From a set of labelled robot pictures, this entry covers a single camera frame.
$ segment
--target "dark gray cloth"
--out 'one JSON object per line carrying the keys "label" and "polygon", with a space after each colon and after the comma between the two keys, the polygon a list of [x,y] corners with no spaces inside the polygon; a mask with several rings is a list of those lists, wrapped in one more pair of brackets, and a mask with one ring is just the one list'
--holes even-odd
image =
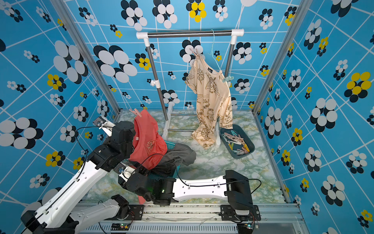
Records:
{"label": "dark gray cloth", "polygon": [[186,166],[194,163],[196,152],[184,144],[176,143],[173,149],[169,149],[161,161],[151,171],[159,176],[168,177],[174,174],[176,166],[182,163]]}

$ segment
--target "metal corner post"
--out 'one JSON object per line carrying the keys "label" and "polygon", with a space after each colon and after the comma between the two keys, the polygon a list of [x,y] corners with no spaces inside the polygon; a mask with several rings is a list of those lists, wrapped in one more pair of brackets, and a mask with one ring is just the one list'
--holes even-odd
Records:
{"label": "metal corner post", "polygon": [[262,102],[264,101],[266,95],[267,95],[267,89],[270,86],[270,84],[273,82],[275,77],[277,76],[277,71],[282,65],[282,62],[284,58],[286,57],[287,50],[289,48],[289,45],[292,43],[297,31],[299,30],[301,23],[303,22],[306,13],[308,12],[308,9],[310,7],[310,4],[312,3],[313,0],[301,0],[300,6],[298,8],[298,12],[296,14],[295,19],[292,21],[291,26],[289,27],[286,36],[283,39],[283,42],[281,44],[281,47],[278,50],[278,53],[275,57],[275,60],[273,62],[273,65],[270,69],[270,73],[267,76],[260,94],[257,97],[255,107],[253,109],[253,112],[257,112],[258,109],[260,108]]}
{"label": "metal corner post", "polygon": [[51,3],[53,7],[55,8],[57,14],[61,18],[61,20],[64,22],[64,25],[66,26],[69,35],[71,36],[76,47],[82,54],[82,57],[86,60],[86,63],[92,72],[92,76],[97,81],[99,87],[101,88],[103,94],[107,98],[109,104],[112,106],[116,115],[118,115],[120,112],[119,105],[117,101],[115,100],[111,91],[109,91],[108,84],[105,81],[103,75],[101,74],[100,69],[96,65],[95,60],[91,56],[91,52],[88,49],[77,26],[75,25],[74,20],[71,18],[70,12],[67,10],[64,1],[63,0],[51,0]]}

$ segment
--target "coral t-shirt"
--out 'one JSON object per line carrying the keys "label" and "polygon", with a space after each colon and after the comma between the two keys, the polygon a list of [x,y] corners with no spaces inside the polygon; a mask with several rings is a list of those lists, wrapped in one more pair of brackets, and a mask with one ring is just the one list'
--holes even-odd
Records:
{"label": "coral t-shirt", "polygon": [[142,117],[136,116],[134,120],[136,134],[132,141],[132,145],[135,149],[130,155],[129,160],[138,163],[142,163],[145,160],[142,165],[150,170],[160,162],[168,148],[164,139],[158,134],[159,127],[157,121],[147,110],[142,110],[140,114]]}

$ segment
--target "beige t-shirt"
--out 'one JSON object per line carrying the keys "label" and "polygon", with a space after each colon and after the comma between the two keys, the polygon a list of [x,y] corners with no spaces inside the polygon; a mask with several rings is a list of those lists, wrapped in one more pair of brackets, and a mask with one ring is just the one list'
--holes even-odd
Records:
{"label": "beige t-shirt", "polygon": [[199,127],[191,134],[205,149],[215,142],[214,130],[217,117],[220,117],[221,128],[233,128],[233,114],[230,89],[226,82],[222,82],[222,71],[215,71],[197,56],[186,84],[197,94],[196,112]]}

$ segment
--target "clothespin basket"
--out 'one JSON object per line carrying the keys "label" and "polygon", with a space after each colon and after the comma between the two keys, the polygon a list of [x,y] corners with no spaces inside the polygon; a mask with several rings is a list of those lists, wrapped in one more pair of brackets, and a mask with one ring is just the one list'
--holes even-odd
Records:
{"label": "clothespin basket", "polygon": [[233,129],[221,128],[220,137],[231,156],[235,159],[243,158],[255,150],[255,145],[237,124],[233,124]]}

